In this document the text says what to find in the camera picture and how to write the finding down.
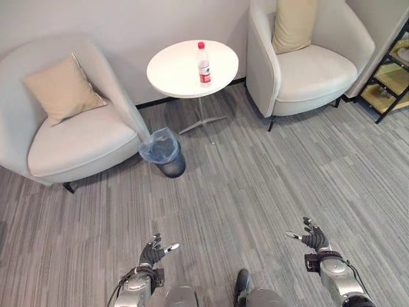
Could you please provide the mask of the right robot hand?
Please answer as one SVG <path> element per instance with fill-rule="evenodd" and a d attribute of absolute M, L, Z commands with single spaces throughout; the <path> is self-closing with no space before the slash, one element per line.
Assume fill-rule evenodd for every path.
<path fill-rule="evenodd" d="M 290 239 L 300 241 L 309 248 L 315 250 L 317 253 L 332 250 L 326 235 L 310 217 L 303 217 L 303 223 L 305 225 L 304 230 L 307 232 L 307 235 L 298 235 L 291 231 L 286 231 L 285 236 Z"/>

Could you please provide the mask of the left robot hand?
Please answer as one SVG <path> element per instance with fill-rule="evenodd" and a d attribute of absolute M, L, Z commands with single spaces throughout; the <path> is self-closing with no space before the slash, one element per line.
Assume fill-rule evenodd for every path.
<path fill-rule="evenodd" d="M 156 233 L 153 238 L 145 245 L 139 257 L 139 266 L 152 268 L 156 263 L 160 262 L 167 254 L 176 251 L 179 243 L 173 243 L 167 247 L 162 248 L 161 234 Z"/>

